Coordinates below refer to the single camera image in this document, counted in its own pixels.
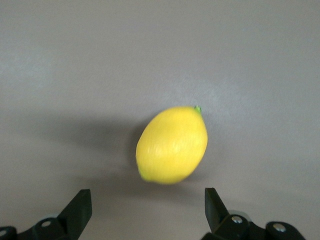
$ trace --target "lemon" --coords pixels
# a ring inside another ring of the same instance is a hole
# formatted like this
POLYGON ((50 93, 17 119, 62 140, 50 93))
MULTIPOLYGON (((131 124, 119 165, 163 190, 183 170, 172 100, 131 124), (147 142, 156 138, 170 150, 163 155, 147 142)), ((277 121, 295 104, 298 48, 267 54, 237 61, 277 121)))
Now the lemon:
POLYGON ((136 146, 142 179, 175 184, 188 177, 203 158, 208 134, 199 106, 176 106, 155 116, 136 146))

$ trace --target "green stem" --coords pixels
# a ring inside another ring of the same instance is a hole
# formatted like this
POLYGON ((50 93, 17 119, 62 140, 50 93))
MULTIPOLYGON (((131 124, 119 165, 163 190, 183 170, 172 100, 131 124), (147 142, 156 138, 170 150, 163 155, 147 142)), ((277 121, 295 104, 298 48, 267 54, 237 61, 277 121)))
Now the green stem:
POLYGON ((195 106, 194 109, 201 114, 201 107, 199 105, 195 106))

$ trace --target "yellow lemon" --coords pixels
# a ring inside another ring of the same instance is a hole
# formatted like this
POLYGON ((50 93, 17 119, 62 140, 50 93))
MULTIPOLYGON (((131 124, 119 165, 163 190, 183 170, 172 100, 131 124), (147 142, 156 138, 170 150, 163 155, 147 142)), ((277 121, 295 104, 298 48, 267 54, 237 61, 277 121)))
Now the yellow lemon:
POLYGON ((136 146, 136 163, 147 182, 175 184, 203 158, 208 134, 199 106, 176 106, 155 116, 136 146))

